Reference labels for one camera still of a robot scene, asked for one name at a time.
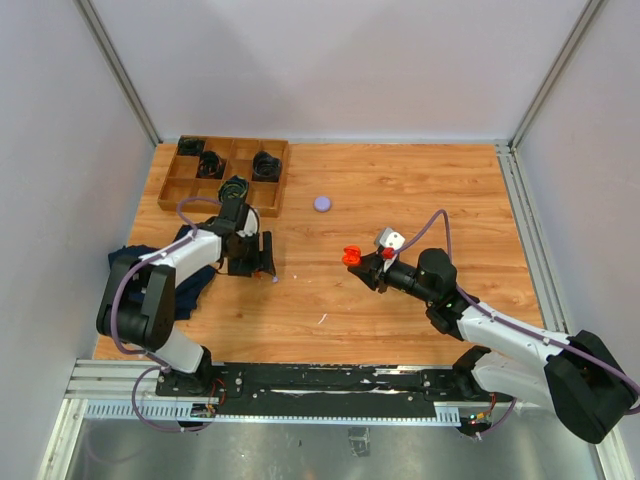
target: purple disc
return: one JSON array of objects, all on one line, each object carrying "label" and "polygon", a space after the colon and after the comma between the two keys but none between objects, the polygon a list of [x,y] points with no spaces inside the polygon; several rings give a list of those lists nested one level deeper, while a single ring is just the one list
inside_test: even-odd
[{"label": "purple disc", "polygon": [[318,197],[313,201],[313,208],[318,212],[326,212],[331,208],[331,200],[329,197]]}]

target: dark blue cloth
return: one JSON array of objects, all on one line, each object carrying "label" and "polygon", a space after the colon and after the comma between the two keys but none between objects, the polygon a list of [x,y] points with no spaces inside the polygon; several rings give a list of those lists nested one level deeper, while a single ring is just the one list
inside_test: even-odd
[{"label": "dark blue cloth", "polygon": [[[188,225],[183,225],[175,240],[178,240],[186,235],[189,231]],[[139,257],[140,255],[146,255],[157,251],[157,248],[148,247],[147,245],[132,245],[130,247],[123,247],[120,250],[116,250],[109,254],[109,266],[113,265],[113,262],[120,255],[131,255],[133,257]],[[200,292],[204,290],[213,277],[216,274],[216,269],[207,265],[202,267],[196,273],[185,279],[180,285],[176,287],[176,320],[188,320],[191,318],[191,311],[198,307],[198,297]],[[143,295],[131,295],[131,300],[135,300],[142,303]]]}]

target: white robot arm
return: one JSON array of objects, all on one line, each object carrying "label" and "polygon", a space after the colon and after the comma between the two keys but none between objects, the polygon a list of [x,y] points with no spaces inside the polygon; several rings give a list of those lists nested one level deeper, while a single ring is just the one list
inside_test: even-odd
[{"label": "white robot arm", "polygon": [[347,247],[343,261],[371,290],[391,286],[426,302],[426,315],[439,332],[481,345],[453,366],[468,398],[500,392],[535,403],[590,443],[602,441],[636,402],[638,395],[619,376],[572,353],[580,350],[621,372],[596,335],[550,332],[504,315],[457,286],[456,268],[444,250],[422,251],[416,267],[402,263],[397,250],[403,242],[386,228],[375,252],[361,256],[357,247]]},{"label": "white robot arm", "polygon": [[[258,213],[244,199],[226,200],[220,214],[192,229],[167,247],[139,258],[119,257],[98,313],[97,329],[111,335],[110,316],[115,292],[138,263],[155,258],[128,282],[117,309],[118,337],[149,352],[173,370],[196,374],[206,370],[211,354],[174,328],[175,288],[202,267],[228,259],[228,274],[251,276],[264,271],[275,275],[270,232],[262,235],[260,250]],[[142,303],[129,295],[143,292]]]}]

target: wooden table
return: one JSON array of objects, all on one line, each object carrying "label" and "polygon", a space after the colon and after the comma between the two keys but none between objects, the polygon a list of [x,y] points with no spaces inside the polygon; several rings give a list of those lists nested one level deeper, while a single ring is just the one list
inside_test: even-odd
[{"label": "wooden table", "polygon": [[[181,225],[156,203],[175,147],[157,149],[130,244],[165,246]],[[313,210],[318,195],[333,201],[329,212]],[[347,245],[372,251],[383,227],[413,237],[438,208],[451,218],[459,283],[541,326],[493,146],[338,144],[291,146],[281,215],[262,219],[280,281],[218,276],[191,320],[176,325],[219,361],[451,364],[470,344],[438,333],[423,303],[371,292],[341,262]],[[415,265],[433,246],[445,246],[441,220],[403,261]],[[94,358],[123,357],[101,337]]]}]

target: white wall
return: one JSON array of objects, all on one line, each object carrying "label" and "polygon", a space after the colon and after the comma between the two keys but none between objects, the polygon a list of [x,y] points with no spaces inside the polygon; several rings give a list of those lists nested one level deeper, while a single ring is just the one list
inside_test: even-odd
[{"label": "white wall", "polygon": [[[521,147],[574,330],[640,379],[640,3],[611,0]],[[640,476],[640,418],[622,422]]]},{"label": "white wall", "polygon": [[94,0],[161,136],[507,138],[585,0]]},{"label": "white wall", "polygon": [[0,477],[34,478],[151,145],[71,0],[0,2]]}]

